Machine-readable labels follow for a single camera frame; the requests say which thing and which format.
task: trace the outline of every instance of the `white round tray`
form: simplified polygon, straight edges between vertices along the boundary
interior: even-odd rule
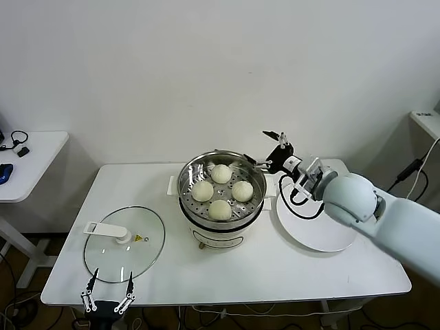
[[[309,200],[303,206],[295,206],[290,202],[290,193],[293,185],[290,184],[283,188],[283,194],[287,203],[300,215],[310,217],[316,214],[322,202]],[[302,201],[304,195],[299,192],[294,201]],[[321,252],[337,252],[348,248],[355,240],[356,232],[351,228],[340,225],[332,220],[327,214],[321,214],[313,220],[303,220],[292,214],[284,204],[281,195],[276,202],[278,218],[284,229],[295,240],[313,250]]]

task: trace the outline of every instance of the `blue computer mouse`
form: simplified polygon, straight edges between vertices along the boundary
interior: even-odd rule
[[[8,182],[12,170],[14,170],[14,165],[12,164],[0,164],[0,184]]]

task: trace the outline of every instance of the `glass lid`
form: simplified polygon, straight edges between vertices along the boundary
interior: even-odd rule
[[[126,228],[128,232],[123,239],[105,236],[108,232],[103,234],[102,223],[123,227],[116,230]],[[165,242],[164,223],[154,211],[141,206],[112,212],[93,231],[95,233],[89,235],[84,248],[85,265],[90,274],[98,268],[98,279],[108,283],[127,281],[130,272],[133,278],[143,274],[157,260]]]

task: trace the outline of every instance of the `white lid handle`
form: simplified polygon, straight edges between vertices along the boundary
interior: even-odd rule
[[[82,232],[90,235],[115,237],[119,244],[128,243],[131,240],[131,233],[125,227],[102,222],[89,221]]]

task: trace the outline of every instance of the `table leg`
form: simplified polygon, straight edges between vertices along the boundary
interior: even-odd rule
[[[349,315],[351,311],[344,313],[331,313],[335,311],[346,311],[349,309],[358,309],[364,306],[368,301],[371,301],[374,297],[369,298],[358,298],[358,299],[346,299],[340,302],[335,309],[330,310],[326,300],[321,300],[322,308],[324,311],[328,311],[330,314],[321,316],[321,325],[324,327],[331,327],[332,329],[337,329],[336,322],[341,318]]]
[[[28,287],[38,267],[54,266],[56,256],[46,256],[44,254],[44,250],[49,244],[48,239],[40,240],[35,246],[17,229],[12,227],[3,217],[0,217],[0,236],[29,257],[26,268],[16,284],[17,288],[24,289]]]
[[[1,251],[0,251],[1,255],[5,256],[8,253],[10,247],[11,247],[11,243],[6,241],[5,245],[3,245],[3,247],[1,248]]]

